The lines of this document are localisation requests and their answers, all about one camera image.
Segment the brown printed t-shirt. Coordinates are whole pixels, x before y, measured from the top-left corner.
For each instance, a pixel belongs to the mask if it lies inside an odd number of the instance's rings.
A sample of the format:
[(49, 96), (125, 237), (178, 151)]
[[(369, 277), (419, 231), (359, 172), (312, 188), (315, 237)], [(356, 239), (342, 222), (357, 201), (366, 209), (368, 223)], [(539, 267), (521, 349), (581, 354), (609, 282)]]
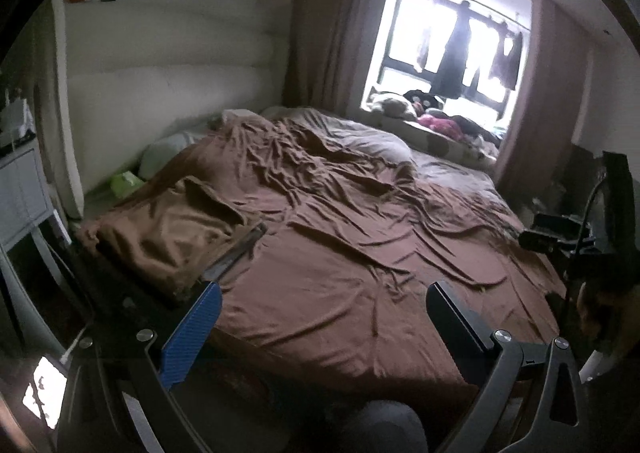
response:
[(264, 225), (195, 176), (150, 197), (134, 198), (86, 223), (81, 242), (96, 257), (115, 257), (178, 299), (205, 271)]

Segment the dark wardrobe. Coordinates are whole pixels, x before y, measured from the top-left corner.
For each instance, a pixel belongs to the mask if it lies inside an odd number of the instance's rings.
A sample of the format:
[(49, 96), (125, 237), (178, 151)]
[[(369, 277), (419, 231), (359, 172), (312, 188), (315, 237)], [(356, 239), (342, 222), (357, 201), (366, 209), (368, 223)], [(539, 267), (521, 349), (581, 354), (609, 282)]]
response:
[[(602, 155), (594, 155), (590, 150), (572, 144), (560, 184), (565, 193), (560, 202), (560, 213), (584, 217), (593, 187), (597, 185), (604, 173)], [(593, 201), (587, 220), (591, 232), (596, 236), (596, 245), (600, 251), (608, 251), (608, 238), (605, 228), (605, 187)]]

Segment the right beige curtain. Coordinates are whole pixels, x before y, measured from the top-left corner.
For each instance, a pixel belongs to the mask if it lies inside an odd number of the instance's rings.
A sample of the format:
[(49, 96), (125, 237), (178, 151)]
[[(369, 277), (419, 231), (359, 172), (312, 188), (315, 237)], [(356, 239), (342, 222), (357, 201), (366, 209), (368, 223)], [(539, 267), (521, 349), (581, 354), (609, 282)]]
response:
[(510, 202), (538, 196), (562, 173), (586, 85), (591, 39), (552, 0), (533, 0), (520, 91), (494, 170)]

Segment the beige curtain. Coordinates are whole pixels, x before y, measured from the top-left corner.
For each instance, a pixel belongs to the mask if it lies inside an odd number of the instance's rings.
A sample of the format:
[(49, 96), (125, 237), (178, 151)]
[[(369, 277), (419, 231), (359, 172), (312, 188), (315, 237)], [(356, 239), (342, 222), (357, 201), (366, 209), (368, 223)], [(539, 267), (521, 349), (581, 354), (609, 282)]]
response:
[(591, 39), (552, 0), (533, 0), (520, 91), (494, 170), (510, 202), (538, 196), (562, 173), (586, 85)]
[(346, 110), (369, 0), (293, 0), (283, 104)]

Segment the brown bed sheet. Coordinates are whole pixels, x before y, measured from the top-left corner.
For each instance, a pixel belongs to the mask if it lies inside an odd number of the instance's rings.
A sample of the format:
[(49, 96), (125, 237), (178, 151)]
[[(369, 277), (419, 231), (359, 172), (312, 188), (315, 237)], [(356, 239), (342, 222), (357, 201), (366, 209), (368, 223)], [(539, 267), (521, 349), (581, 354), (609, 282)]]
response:
[[(531, 343), (558, 335), (547, 296), (564, 287), (546, 258), (518, 245), (518, 218), (500, 200), (420, 179), (411, 162), (349, 150), (291, 119), (243, 117), (115, 207), (185, 176), (264, 225), (221, 277), (209, 336), (258, 369), (338, 390), (462, 395), (468, 387), (425, 311), (437, 281), (494, 329)], [(159, 314), (178, 303), (122, 260), (98, 258)]]

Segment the pink plush toy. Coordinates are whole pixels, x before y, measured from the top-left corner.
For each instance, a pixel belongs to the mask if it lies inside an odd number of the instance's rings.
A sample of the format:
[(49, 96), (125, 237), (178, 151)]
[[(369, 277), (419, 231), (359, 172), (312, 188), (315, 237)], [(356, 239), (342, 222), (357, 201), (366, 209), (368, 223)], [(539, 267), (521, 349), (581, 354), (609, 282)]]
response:
[(418, 123), (424, 128), (448, 136), (449, 139), (459, 141), (464, 138), (464, 133), (460, 126), (450, 118), (439, 118), (424, 114), (418, 118)]

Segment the dark hanging coat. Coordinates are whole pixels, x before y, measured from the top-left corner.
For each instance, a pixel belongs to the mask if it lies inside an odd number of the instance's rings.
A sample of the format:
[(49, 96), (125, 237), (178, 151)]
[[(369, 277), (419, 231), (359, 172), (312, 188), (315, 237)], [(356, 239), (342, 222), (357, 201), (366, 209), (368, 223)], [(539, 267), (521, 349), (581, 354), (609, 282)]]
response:
[(464, 0), (458, 7), (457, 20), (446, 43), (436, 74), (437, 81), (434, 83), (436, 94), (443, 98), (459, 98), (462, 93), (462, 80), (472, 35), (470, 17), (470, 2)]

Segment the grey plush toy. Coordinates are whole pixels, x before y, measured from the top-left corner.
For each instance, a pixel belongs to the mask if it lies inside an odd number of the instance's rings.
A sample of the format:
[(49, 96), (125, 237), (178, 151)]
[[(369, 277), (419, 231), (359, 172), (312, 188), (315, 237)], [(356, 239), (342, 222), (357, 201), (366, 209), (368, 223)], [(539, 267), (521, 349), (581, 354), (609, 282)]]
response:
[(393, 92), (375, 93), (371, 95), (371, 102), (387, 117), (410, 121), (418, 119), (416, 109), (402, 95)]

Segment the green tissue pack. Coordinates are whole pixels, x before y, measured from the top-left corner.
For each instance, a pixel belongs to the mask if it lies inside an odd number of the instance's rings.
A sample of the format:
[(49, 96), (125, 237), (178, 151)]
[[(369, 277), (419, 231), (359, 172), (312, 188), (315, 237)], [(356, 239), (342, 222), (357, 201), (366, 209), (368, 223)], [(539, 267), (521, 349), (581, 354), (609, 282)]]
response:
[(123, 199), (130, 194), (138, 191), (145, 184), (143, 180), (138, 178), (131, 171), (114, 174), (110, 180), (110, 189), (114, 196)]

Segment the white left nightstand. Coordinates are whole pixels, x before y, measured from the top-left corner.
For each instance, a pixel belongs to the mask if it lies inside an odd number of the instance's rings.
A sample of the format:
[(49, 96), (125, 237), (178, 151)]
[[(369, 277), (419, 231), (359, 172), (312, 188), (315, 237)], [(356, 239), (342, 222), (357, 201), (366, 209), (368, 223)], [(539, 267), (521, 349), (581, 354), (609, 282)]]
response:
[(72, 240), (58, 210), (53, 206), (44, 176), (38, 141), (32, 139), (1, 158), (1, 250), (7, 253), (29, 237), (44, 265), (58, 285), (64, 282), (59, 265), (63, 260), (43, 236), (40, 225), (48, 222), (64, 246)]

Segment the white pillow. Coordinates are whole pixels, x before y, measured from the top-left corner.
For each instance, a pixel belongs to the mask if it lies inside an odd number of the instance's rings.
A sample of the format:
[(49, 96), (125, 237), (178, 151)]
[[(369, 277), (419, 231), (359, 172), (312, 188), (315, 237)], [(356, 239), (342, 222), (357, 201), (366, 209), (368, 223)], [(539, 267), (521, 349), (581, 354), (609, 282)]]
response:
[(141, 156), (138, 176), (145, 181), (153, 178), (172, 158), (198, 143), (207, 133), (208, 129), (182, 130), (150, 144)]

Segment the left beige curtain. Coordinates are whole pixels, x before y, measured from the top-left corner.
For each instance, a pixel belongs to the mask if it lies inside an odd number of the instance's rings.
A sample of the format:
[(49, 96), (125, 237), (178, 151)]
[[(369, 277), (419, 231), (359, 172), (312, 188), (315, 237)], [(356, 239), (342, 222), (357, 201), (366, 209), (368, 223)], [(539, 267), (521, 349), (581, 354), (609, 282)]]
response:
[(369, 0), (293, 0), (283, 104), (346, 110)]

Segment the white padded headboard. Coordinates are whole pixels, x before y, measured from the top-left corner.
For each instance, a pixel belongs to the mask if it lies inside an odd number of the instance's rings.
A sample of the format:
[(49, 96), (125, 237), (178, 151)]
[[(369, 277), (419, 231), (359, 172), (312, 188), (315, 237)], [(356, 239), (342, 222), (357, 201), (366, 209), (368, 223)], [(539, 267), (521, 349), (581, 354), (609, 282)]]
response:
[(164, 136), (224, 109), (281, 100), (288, 42), (201, 14), (122, 2), (53, 3), (58, 127), (50, 154), (66, 213)]

